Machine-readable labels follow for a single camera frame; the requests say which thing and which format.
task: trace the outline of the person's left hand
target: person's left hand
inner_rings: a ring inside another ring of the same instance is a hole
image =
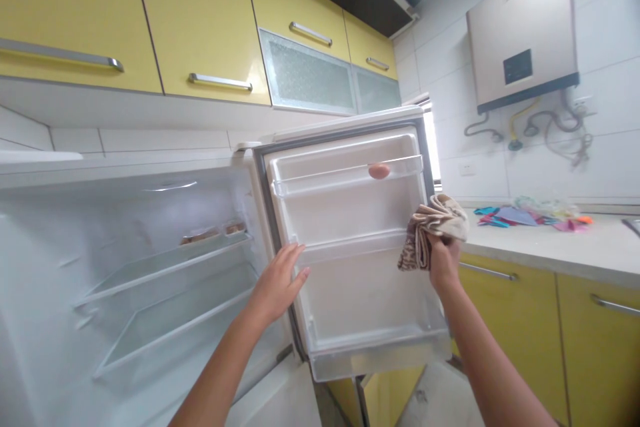
[[[291,281],[293,266],[304,249],[298,244],[282,247],[253,288],[246,310],[261,328],[285,313],[309,277],[311,269],[307,267]]]

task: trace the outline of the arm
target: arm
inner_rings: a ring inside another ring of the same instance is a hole
[[[460,244],[431,242],[431,283],[440,296],[449,327],[487,427],[557,427],[491,335],[460,284]]]
[[[291,272],[305,246],[284,246],[262,273],[247,307],[233,320],[169,427],[221,427],[253,348],[265,329],[285,313],[309,268],[291,281]]]

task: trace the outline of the metal handle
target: metal handle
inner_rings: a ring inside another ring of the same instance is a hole
[[[389,70],[389,66],[386,63],[382,63],[380,60],[376,60],[373,57],[367,57],[367,63],[374,67],[381,68],[384,71]]]
[[[596,304],[601,307],[609,308],[611,310],[617,310],[618,312],[623,312],[624,314],[631,314],[634,316],[640,316],[640,310],[627,307],[620,304],[614,304],[613,302],[608,302],[607,300],[602,300],[595,294],[591,294],[591,300],[593,300]]]
[[[511,280],[512,282],[516,282],[518,280],[518,275],[517,274],[503,274],[502,272],[496,272],[495,270],[489,270],[489,269],[483,269],[482,267],[476,267],[476,266],[472,266],[469,264],[463,264],[462,262],[460,262],[460,265],[462,265],[465,268],[468,268],[470,270],[475,270],[476,272],[483,272],[484,274],[489,274],[492,275],[494,277],[500,277],[506,280]]]
[[[72,50],[62,50],[54,47],[45,47],[36,45],[35,43],[20,42],[16,40],[0,39],[1,50],[11,50],[20,53],[30,53],[32,55],[41,55],[43,57],[52,57],[62,60],[72,60],[84,63],[92,63],[94,65],[104,65],[106,67],[115,68],[124,73],[125,68],[122,63],[111,57],[101,57],[100,55],[92,55],[90,53],[81,53]]]
[[[253,85],[249,82],[241,82],[237,80],[223,79],[222,77],[209,77],[208,75],[200,75],[199,73],[190,73],[189,74],[190,82],[205,82],[205,83],[216,83],[218,85],[228,85],[229,87],[240,87],[245,88],[249,91],[253,91]]]
[[[300,30],[301,32],[306,33],[307,35],[310,35],[314,38],[317,38],[320,41],[325,42],[328,46],[332,46],[333,45],[333,40],[331,40],[329,37],[325,37],[324,35],[322,35],[321,33],[318,33],[314,30],[311,30],[309,28],[306,28],[304,25],[300,25],[297,22],[291,22],[289,24],[289,30]]]

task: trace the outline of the countertop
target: countertop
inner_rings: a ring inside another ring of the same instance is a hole
[[[622,223],[633,216],[590,214],[586,232],[559,232],[551,226],[478,226],[473,209],[462,251],[559,274],[640,289],[640,237]]]

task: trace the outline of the hand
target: hand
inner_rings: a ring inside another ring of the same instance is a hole
[[[255,284],[246,311],[260,328],[267,328],[285,313],[309,277],[307,267],[291,281],[293,266],[304,249],[298,244],[282,247]]]
[[[449,245],[442,242],[442,237],[427,234],[431,243],[431,285],[442,297],[442,291],[450,286],[460,284],[458,263],[460,262],[460,241],[451,240]]]

